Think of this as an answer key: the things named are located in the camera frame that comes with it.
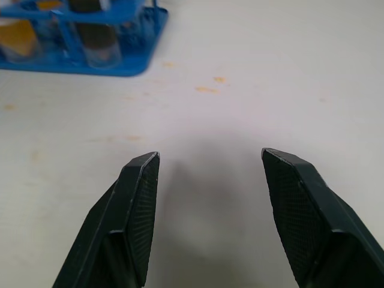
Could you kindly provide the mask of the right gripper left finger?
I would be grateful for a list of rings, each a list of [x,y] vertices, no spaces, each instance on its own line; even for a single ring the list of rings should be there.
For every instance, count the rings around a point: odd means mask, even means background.
[[[88,212],[54,287],[143,287],[154,235],[160,155],[133,158]]]

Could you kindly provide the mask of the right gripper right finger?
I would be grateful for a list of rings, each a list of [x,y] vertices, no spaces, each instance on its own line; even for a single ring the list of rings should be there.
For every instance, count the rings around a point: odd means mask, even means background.
[[[383,287],[383,249],[316,168],[263,148],[275,225],[299,287]]]

